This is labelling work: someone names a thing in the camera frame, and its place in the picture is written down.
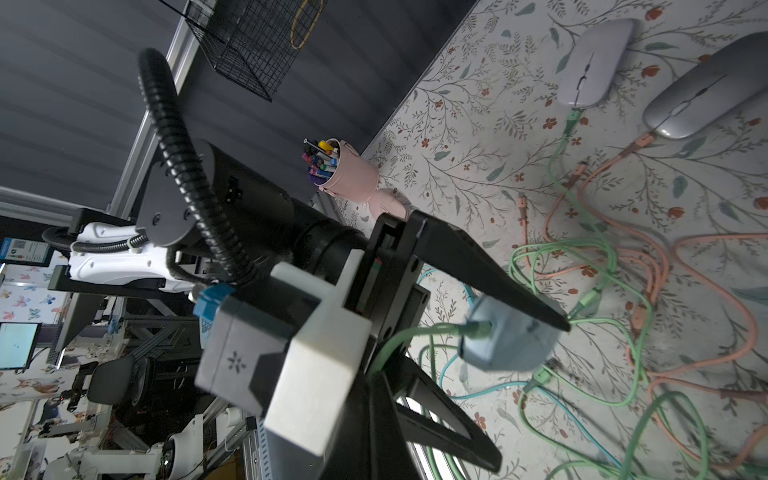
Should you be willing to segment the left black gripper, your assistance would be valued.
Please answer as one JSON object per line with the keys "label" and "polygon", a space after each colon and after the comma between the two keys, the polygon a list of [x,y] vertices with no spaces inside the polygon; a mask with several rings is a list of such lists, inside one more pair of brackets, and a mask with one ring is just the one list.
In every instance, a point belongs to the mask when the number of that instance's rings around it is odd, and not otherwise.
{"label": "left black gripper", "polygon": [[[567,332],[565,314],[517,283],[464,230],[416,211],[407,220],[381,215],[370,235],[346,306],[372,322],[363,358],[371,360],[395,334],[419,324],[429,293],[417,285],[424,262],[512,309]],[[387,363],[394,396],[416,401],[429,415],[397,405],[406,441],[496,473],[502,454],[494,442],[412,359]]]}

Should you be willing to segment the blue-grey charger plug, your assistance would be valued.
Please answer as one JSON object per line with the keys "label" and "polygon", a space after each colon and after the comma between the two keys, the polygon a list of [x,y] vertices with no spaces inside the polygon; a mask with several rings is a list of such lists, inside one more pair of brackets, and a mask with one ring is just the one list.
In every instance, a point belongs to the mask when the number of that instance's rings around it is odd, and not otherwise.
{"label": "blue-grey charger plug", "polygon": [[552,355],[562,330],[513,309],[491,296],[481,296],[471,307],[466,325],[490,326],[486,337],[463,334],[459,357],[485,372],[529,372]]}

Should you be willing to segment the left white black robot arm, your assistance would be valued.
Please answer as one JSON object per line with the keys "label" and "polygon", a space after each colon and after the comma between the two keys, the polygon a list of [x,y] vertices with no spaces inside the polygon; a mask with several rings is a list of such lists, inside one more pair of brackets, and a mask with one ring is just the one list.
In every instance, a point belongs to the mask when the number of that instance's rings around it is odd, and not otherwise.
{"label": "left white black robot arm", "polygon": [[[565,312],[441,219],[382,212],[365,235],[292,198],[191,138],[162,53],[140,52],[138,70],[162,158],[135,223],[83,209],[68,232],[45,233],[70,255],[52,287],[191,293],[196,386],[243,413],[263,478],[416,479],[412,445],[498,472],[494,441],[407,346],[455,335],[481,369],[530,370],[569,330]],[[466,322],[420,325],[427,265],[479,290]]]}

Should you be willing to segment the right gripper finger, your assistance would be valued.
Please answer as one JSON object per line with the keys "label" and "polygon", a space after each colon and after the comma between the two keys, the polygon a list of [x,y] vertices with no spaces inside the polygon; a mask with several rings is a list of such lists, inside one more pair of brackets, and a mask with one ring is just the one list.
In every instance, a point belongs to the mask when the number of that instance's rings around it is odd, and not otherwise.
{"label": "right gripper finger", "polygon": [[345,401],[340,425],[331,442],[322,479],[418,479],[395,401],[415,385],[414,368],[393,368],[372,380],[356,375]]}

